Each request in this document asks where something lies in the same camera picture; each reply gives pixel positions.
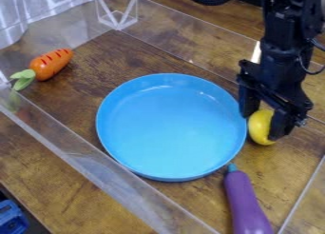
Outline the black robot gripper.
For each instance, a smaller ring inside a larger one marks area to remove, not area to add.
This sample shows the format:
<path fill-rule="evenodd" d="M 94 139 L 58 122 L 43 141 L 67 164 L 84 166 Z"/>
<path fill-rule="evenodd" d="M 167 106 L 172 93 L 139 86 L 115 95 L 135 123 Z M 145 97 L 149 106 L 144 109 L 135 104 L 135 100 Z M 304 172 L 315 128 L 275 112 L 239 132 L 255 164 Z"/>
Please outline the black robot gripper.
<path fill-rule="evenodd" d="M 288 47 L 277 46 L 263 38 L 260 49 L 259 64 L 248 60 L 239 62 L 239 107 L 244 118 L 259 110 L 260 101 L 275 109 L 268 139 L 277 141 L 307 124 L 313 107 L 303 90 L 313 46 L 308 40 L 293 41 Z"/>

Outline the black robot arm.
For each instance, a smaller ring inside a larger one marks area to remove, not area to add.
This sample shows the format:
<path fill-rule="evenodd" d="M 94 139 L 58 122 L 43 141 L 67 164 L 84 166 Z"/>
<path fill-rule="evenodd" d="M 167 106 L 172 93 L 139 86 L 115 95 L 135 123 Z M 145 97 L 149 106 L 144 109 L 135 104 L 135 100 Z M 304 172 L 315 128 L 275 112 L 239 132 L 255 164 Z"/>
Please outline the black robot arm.
<path fill-rule="evenodd" d="M 313 103 L 303 90 L 313 50 L 321 46 L 316 36 L 325 17 L 321 0 L 261 0 L 264 36 L 260 61 L 239 62 L 239 105 L 244 117 L 261 103 L 273 109 L 268 139 L 279 140 L 307 122 Z"/>

